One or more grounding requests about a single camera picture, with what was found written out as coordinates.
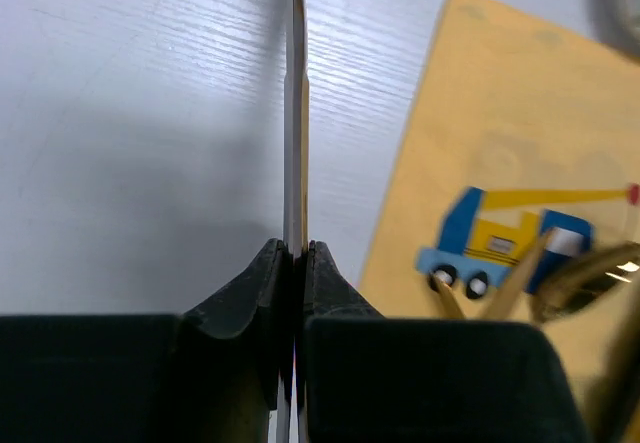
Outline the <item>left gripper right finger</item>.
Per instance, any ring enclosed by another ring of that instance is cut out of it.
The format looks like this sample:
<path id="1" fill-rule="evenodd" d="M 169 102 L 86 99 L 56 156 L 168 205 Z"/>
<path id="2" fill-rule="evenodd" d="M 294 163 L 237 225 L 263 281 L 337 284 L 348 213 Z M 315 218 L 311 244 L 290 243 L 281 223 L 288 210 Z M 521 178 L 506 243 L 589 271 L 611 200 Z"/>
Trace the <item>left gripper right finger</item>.
<path id="1" fill-rule="evenodd" d="M 304 442 L 586 442 L 547 338 L 522 323 L 382 316 L 310 245 L 299 327 Z"/>

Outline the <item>metal serving tongs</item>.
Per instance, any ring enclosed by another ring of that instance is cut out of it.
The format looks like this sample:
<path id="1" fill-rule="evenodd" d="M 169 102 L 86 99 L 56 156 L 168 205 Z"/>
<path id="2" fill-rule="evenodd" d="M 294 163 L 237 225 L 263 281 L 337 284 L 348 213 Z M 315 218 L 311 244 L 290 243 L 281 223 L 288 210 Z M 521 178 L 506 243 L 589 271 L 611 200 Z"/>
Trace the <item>metal serving tongs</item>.
<path id="1" fill-rule="evenodd" d="M 308 254 L 309 80 L 306 0 L 286 0 L 286 73 L 284 78 L 284 200 L 283 242 L 288 272 L 282 296 L 284 310 L 284 368 L 279 375 L 276 440 L 291 440 L 297 425 L 300 442 L 307 440 L 304 403 L 295 376 L 296 332 L 300 326 Z"/>

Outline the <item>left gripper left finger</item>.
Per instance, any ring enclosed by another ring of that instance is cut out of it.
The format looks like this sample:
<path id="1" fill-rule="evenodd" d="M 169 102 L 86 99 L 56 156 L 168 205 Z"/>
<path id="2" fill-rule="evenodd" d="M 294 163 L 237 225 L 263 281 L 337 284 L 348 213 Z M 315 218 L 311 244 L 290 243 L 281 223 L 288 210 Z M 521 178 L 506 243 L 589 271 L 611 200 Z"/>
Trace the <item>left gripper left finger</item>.
<path id="1" fill-rule="evenodd" d="M 184 314 L 1 320 L 5 442 L 264 442 L 290 262 L 265 243 Z"/>

